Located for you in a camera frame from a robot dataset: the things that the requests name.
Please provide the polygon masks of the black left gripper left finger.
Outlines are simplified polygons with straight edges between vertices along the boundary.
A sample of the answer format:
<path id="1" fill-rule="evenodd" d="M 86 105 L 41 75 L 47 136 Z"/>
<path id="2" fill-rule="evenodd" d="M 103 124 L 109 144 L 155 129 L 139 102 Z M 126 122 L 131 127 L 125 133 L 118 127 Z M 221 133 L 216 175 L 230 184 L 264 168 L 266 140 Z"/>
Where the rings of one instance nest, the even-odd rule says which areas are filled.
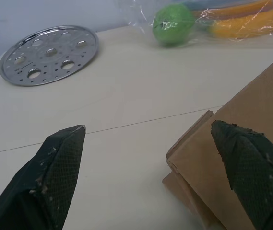
<path id="1" fill-rule="evenodd" d="M 77 185 L 85 125 L 60 130 L 0 195 L 0 230 L 62 230 Z"/>

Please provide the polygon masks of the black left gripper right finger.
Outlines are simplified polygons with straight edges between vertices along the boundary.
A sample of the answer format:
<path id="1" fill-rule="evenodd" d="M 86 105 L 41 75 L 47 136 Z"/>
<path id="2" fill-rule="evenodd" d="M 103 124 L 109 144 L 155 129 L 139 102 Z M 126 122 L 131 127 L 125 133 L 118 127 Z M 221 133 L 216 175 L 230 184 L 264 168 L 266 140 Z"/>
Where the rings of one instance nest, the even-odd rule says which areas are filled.
<path id="1" fill-rule="evenodd" d="M 213 121 L 211 135 L 253 226 L 273 230 L 273 143 L 263 133 L 221 120 Z"/>

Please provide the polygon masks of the clear plastic bag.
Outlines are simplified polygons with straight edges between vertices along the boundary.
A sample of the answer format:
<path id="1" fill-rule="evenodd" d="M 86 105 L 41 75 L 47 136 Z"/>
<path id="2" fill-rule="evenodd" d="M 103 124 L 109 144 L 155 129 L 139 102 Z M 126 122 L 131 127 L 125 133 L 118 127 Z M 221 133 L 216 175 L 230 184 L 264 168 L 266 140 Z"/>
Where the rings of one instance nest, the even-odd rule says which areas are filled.
<path id="1" fill-rule="evenodd" d="M 152 32 L 152 24 L 156 13 L 163 7 L 181 3 L 186 5 L 191 12 L 204 10 L 205 8 L 230 7 L 244 3 L 251 3 L 257 0 L 115 0 L 116 6 L 121 12 L 127 25 L 137 28 L 146 41 L 152 45 L 161 47 L 182 47 L 196 45 L 233 45 L 243 48 L 271 48 L 273 47 L 273 32 L 268 35 L 246 39 L 225 39 L 217 38 L 210 32 L 210 26 L 219 20 L 207 20 L 195 18 L 187 40 L 176 46 L 160 44 Z"/>

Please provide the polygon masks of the brown cardboard box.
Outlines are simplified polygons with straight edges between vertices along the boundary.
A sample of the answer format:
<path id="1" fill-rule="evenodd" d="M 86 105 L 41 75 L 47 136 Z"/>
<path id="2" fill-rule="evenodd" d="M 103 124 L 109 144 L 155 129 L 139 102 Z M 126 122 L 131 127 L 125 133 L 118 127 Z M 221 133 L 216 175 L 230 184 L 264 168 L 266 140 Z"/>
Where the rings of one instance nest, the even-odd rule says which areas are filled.
<path id="1" fill-rule="evenodd" d="M 263 133 L 273 143 L 273 63 L 216 113 L 207 111 L 166 155 L 172 172 L 164 183 L 207 230 L 256 230 L 230 188 L 211 135 L 215 120 Z"/>

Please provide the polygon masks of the round perforated steel steamer plate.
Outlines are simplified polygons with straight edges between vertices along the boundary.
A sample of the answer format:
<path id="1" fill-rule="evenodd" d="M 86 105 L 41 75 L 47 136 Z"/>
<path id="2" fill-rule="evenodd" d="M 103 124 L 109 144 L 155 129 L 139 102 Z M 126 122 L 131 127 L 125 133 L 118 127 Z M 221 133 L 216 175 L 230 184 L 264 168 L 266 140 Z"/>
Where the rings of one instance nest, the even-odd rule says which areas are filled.
<path id="1" fill-rule="evenodd" d="M 8 49 L 0 60 L 0 75 L 17 86 L 45 85 L 84 69 L 98 50 L 96 33 L 86 27 L 50 27 L 21 39 Z"/>

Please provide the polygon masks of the orange toy banana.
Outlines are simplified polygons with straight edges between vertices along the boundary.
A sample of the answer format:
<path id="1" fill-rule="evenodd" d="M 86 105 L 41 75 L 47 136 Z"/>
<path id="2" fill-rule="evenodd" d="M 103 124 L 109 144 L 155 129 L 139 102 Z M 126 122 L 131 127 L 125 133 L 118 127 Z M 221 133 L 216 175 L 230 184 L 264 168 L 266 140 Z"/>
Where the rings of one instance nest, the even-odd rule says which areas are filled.
<path id="1" fill-rule="evenodd" d="M 240 18 L 215 21 L 210 32 L 217 38 L 246 39 L 273 32 L 273 9 Z"/>

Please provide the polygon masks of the orange plastic paddle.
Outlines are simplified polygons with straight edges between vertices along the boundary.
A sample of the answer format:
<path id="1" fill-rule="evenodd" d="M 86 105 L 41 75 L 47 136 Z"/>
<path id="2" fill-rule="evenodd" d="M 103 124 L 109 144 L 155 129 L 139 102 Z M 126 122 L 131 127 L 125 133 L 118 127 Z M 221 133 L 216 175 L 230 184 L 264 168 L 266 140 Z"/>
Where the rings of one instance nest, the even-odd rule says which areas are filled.
<path id="1" fill-rule="evenodd" d="M 242 3 L 230 7 L 205 8 L 204 10 L 192 11 L 195 18 L 207 20 L 225 20 L 239 18 L 265 12 L 273 9 L 273 0 L 257 0 L 251 3 Z"/>

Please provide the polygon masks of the green ball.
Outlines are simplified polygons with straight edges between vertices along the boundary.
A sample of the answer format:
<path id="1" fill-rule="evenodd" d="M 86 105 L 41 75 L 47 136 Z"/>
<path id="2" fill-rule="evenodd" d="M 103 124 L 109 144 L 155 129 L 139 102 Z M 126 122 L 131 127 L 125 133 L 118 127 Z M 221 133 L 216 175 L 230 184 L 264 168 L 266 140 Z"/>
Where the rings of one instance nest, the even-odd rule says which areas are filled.
<path id="1" fill-rule="evenodd" d="M 155 15 L 152 32 L 162 45 L 184 43 L 195 24 L 191 10 L 184 4 L 174 3 L 161 8 Z"/>

